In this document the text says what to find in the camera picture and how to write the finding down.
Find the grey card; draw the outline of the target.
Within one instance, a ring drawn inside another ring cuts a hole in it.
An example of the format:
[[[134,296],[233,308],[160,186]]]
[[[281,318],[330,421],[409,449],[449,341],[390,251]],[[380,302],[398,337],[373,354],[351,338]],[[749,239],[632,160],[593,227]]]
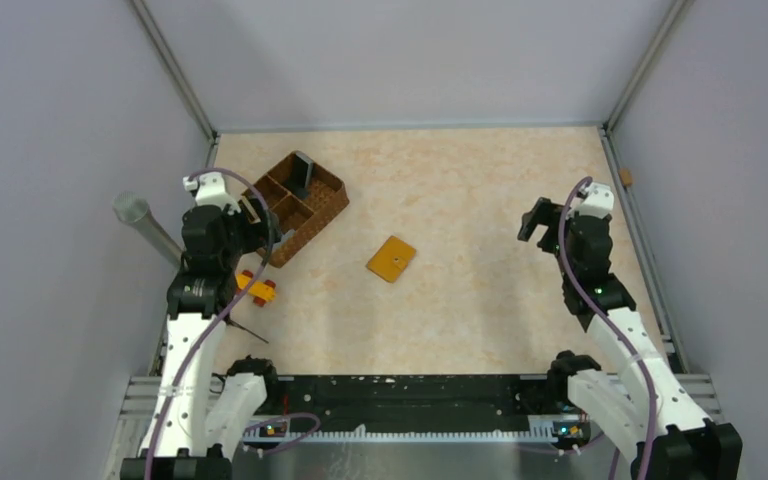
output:
[[[284,186],[297,198],[304,200],[310,195],[310,184],[315,162],[304,152],[296,150],[291,154],[291,171]]]

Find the orange leather card holder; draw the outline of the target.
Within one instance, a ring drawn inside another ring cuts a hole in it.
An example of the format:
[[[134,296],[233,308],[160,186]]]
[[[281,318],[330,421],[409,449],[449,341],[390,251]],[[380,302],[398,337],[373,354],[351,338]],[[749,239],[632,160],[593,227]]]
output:
[[[380,279],[395,283],[404,273],[417,250],[396,236],[390,236],[367,262],[366,268]]]

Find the gold card in basket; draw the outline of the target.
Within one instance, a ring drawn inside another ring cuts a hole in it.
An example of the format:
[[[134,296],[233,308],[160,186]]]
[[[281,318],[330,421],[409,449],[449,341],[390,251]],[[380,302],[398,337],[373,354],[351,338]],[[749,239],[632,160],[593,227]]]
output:
[[[239,200],[239,205],[241,207],[241,211],[245,214],[247,221],[250,224],[258,224],[261,222],[260,214],[254,208],[248,197],[243,196]]]

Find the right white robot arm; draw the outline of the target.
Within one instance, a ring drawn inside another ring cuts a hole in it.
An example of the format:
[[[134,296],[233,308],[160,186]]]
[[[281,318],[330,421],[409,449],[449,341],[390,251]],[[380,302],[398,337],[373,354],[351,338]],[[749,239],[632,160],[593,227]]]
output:
[[[547,400],[597,424],[614,446],[611,476],[625,460],[634,479],[735,479],[741,436],[691,397],[611,271],[614,204],[610,186],[585,177],[563,203],[541,197],[522,216],[518,240],[545,227],[538,246],[557,261],[564,304],[616,369],[609,375],[592,357],[563,351],[547,372]]]

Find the black microphone tripod stand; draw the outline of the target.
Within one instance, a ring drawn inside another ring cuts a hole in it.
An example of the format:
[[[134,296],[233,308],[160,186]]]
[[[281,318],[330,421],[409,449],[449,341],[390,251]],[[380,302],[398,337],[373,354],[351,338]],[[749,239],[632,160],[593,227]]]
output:
[[[261,336],[261,335],[257,334],[257,333],[256,333],[256,332],[254,332],[253,330],[251,330],[251,329],[249,329],[249,328],[247,328],[247,327],[245,327],[245,326],[243,326],[243,325],[239,324],[238,322],[236,322],[236,321],[232,320],[231,318],[226,318],[226,319],[224,320],[224,322],[225,322],[227,325],[231,326],[231,327],[234,327],[234,328],[237,328],[237,329],[239,329],[239,330],[242,330],[243,332],[245,332],[245,333],[247,333],[247,334],[249,334],[249,335],[253,336],[254,338],[256,338],[257,340],[259,340],[260,342],[262,342],[262,343],[264,343],[264,344],[266,344],[266,345],[269,345],[269,344],[270,344],[269,340],[267,340],[267,339],[266,339],[266,338],[264,338],[263,336]]]

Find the silver microphone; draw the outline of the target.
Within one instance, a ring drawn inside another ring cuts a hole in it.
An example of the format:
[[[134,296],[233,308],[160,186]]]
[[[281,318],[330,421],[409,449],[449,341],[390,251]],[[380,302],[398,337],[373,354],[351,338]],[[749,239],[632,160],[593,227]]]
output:
[[[180,267],[181,247],[156,220],[145,198],[123,191],[113,199],[112,208],[123,225],[135,230],[173,267]]]

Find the brown wicker divided basket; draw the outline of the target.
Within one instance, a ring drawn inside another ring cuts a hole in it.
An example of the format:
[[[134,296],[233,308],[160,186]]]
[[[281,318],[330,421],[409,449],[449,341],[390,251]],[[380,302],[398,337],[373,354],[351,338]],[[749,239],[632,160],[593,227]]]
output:
[[[277,214],[283,233],[269,259],[275,268],[288,263],[349,205],[345,183],[310,156],[315,162],[310,195],[301,200],[290,193],[284,183],[291,171],[294,151],[254,183],[270,210]]]

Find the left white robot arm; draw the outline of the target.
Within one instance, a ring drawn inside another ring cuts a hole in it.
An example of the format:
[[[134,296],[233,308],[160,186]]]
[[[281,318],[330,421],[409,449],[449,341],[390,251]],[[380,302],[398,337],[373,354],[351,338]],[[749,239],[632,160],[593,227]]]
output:
[[[254,287],[263,259],[245,285],[236,269],[242,256],[279,239],[278,219],[263,193],[224,168],[183,179],[194,200],[182,217],[185,248],[167,290],[166,355],[156,402],[136,451],[123,458],[121,479],[230,479],[243,432],[257,413],[279,404],[280,386],[257,370],[227,376],[208,403],[213,366],[231,310]]]

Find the small wooden block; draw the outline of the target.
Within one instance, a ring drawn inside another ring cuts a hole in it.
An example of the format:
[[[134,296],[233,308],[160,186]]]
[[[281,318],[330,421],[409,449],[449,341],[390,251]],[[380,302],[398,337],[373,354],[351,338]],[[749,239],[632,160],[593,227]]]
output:
[[[623,188],[629,188],[630,186],[633,185],[634,180],[633,180],[633,175],[630,169],[626,167],[621,167],[618,170],[618,175],[619,175],[620,183]]]

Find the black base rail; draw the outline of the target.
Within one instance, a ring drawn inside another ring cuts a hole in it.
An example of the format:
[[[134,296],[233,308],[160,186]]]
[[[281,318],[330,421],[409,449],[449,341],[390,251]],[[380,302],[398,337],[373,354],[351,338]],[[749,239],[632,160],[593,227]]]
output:
[[[502,433],[522,441],[584,444],[587,415],[551,395],[543,374],[297,375],[267,383],[256,413],[311,413],[320,433],[452,435]]]

